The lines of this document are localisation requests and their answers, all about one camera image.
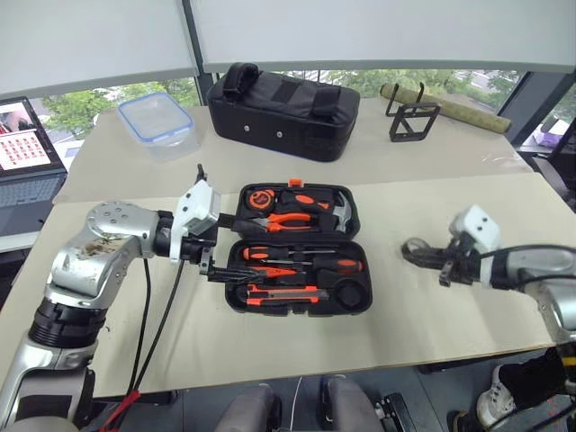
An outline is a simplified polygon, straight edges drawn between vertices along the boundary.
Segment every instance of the tool kit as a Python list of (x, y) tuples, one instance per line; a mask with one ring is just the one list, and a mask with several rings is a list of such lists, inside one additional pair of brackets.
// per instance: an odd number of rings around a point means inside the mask
[(338, 159), (350, 138), (360, 94), (339, 85), (233, 64), (208, 92), (224, 138), (321, 162)]
[(228, 267), (256, 270), (257, 283), (227, 283), (236, 311), (311, 316), (357, 314), (372, 303), (368, 263), (351, 241), (360, 230), (352, 193), (342, 186), (249, 184), (240, 192)]

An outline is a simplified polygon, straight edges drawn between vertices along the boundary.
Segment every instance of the beige tabletop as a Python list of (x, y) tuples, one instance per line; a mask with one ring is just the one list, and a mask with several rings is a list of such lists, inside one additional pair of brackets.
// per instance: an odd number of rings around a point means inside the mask
[(363, 99), (342, 157), (330, 163), (287, 156), (219, 137), (208, 108), (193, 108), (200, 149), (155, 163), (116, 115), (103, 112), (70, 168), (56, 203), (177, 196), (201, 162), (223, 194), (243, 185), (285, 182), (364, 185), (460, 176), (531, 172), (503, 135), (439, 116), (423, 141), (391, 142), (392, 118), (380, 99)]
[[(538, 174), (350, 186), (362, 228), (373, 284), (372, 307), (357, 316), (311, 318), (241, 314), (224, 299), (223, 286), (208, 283), (187, 265), (175, 306), (160, 339), (146, 392), (281, 376), (322, 374), (384, 365), (487, 356), (550, 345), (536, 302), (518, 292), (454, 283), (438, 284), (438, 271), (415, 267), (400, 246), (418, 236), (435, 247), (449, 240), (448, 224), (472, 203), (501, 227), (504, 246), (526, 243), (576, 245), (576, 217)], [(234, 212), (238, 196), (223, 195), (222, 211)], [(133, 200), (172, 210), (175, 198)], [(0, 312), (0, 380), (23, 332), (32, 323), (59, 248), (83, 226), (90, 202), (58, 204), (34, 245)], [(215, 250), (224, 266), (239, 237), (221, 229)], [(176, 269), (167, 258), (151, 260), (153, 301), (146, 343), (157, 327)], [(145, 296), (142, 263), (132, 263), (108, 312), (96, 352), (95, 395), (121, 394), (128, 384)]]

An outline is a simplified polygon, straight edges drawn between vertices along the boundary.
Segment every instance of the laptop keyboard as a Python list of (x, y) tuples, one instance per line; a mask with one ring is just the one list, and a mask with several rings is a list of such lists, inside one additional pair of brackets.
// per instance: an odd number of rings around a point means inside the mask
[(47, 201), (54, 194), (58, 182), (59, 177), (54, 176), (0, 185), (0, 208)]

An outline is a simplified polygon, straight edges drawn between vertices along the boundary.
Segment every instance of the laptop screen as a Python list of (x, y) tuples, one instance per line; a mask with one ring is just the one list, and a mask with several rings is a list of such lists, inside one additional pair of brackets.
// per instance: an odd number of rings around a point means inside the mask
[(0, 102), (0, 176), (61, 167), (27, 99)]

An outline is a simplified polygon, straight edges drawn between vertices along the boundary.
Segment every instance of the laptop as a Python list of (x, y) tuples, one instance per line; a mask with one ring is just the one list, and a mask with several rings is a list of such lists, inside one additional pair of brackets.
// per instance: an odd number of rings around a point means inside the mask
[(28, 98), (0, 101), (0, 237), (41, 230), (66, 176)]

